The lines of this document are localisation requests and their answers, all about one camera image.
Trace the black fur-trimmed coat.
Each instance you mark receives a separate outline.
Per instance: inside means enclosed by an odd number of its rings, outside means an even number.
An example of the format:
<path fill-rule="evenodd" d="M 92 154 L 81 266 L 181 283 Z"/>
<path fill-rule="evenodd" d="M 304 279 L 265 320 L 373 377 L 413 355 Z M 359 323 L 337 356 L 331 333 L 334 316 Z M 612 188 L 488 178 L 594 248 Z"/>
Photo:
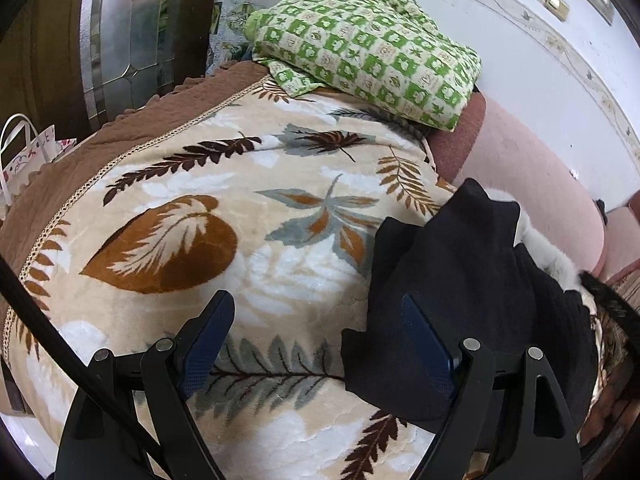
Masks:
<path fill-rule="evenodd" d="M 367 327 L 343 330 L 345 387 L 362 400 L 431 432 L 452 389 L 426 370 L 400 313 L 409 295 L 461 338 L 520 354 L 541 348 L 575 428 L 585 423 L 597 379 L 590 313 L 516 241 L 521 208 L 492 200 L 465 180 L 424 226 L 387 218 L 375 234 Z"/>

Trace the striped beige pillow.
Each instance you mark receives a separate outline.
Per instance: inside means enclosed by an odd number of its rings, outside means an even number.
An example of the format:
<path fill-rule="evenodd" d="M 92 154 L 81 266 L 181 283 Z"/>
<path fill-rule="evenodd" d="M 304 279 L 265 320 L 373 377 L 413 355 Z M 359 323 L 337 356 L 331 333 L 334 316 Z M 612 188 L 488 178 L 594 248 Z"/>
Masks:
<path fill-rule="evenodd" d="M 604 388 L 580 433 L 586 445 L 608 422 L 629 429 L 639 416 L 639 271 L 613 286 L 588 272 L 582 272 L 580 280 L 596 302 L 604 347 Z"/>

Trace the leaf print fleece blanket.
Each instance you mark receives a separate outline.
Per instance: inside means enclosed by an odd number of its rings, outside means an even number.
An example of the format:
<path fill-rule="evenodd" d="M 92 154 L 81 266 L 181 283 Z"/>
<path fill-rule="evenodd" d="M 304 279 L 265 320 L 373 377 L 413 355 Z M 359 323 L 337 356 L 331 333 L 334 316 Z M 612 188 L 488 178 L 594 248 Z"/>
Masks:
<path fill-rule="evenodd" d="M 236 64 L 44 167 L 2 256 L 83 360 L 149 348 L 230 292 L 230 337 L 190 400 L 228 478 L 405 479 L 428 433 L 348 392 L 340 351 L 366 319 L 378 226 L 423 224 L 457 187 L 413 133 Z"/>

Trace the white paper gift bag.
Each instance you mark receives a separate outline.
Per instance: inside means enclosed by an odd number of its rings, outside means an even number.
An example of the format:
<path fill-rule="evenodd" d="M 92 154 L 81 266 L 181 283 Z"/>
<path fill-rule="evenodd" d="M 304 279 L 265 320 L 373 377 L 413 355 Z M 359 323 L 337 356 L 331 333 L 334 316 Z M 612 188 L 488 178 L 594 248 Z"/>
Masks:
<path fill-rule="evenodd" d="M 71 151 L 76 139 L 58 140 L 55 126 L 38 131 L 32 121 L 22 113 L 10 116 L 1 131 L 1 155 L 17 140 L 24 146 L 5 164 L 1 163 L 1 205 L 11 206 L 13 197 L 28 183 L 28 177 L 44 164 L 55 162 Z"/>

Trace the green patterned pillow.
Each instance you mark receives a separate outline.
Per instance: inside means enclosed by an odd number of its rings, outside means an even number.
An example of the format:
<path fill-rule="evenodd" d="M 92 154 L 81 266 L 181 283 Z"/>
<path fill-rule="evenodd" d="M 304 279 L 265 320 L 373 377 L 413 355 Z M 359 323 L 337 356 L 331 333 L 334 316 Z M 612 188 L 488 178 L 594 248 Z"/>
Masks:
<path fill-rule="evenodd" d="M 416 0 L 281 0 L 247 19 L 252 58 L 292 98 L 321 87 L 451 131 L 482 60 Z"/>

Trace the stained glass door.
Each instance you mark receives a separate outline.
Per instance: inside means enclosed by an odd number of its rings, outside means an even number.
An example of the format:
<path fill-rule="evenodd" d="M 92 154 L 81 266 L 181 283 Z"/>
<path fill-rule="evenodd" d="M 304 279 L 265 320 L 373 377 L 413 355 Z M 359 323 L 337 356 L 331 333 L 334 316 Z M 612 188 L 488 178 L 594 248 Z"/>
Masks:
<path fill-rule="evenodd" d="M 205 74 L 214 0 L 81 0 L 79 54 L 91 128 Z"/>

